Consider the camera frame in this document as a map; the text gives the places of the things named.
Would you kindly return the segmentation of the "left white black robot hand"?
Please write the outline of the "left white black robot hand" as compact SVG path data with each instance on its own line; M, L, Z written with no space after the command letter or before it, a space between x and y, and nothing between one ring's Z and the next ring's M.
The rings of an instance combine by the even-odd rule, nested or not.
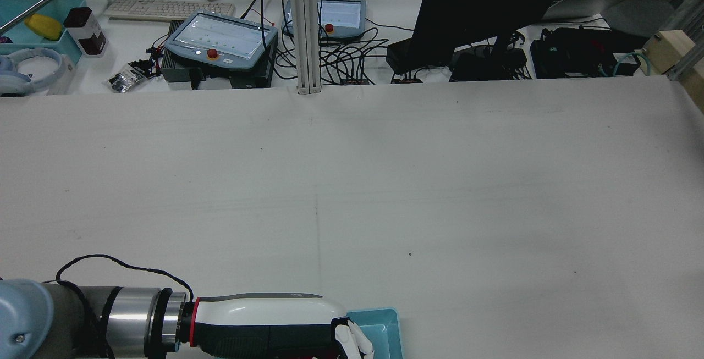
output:
M218 358L373 358L341 304L316 294L247 293L196 299L184 341Z

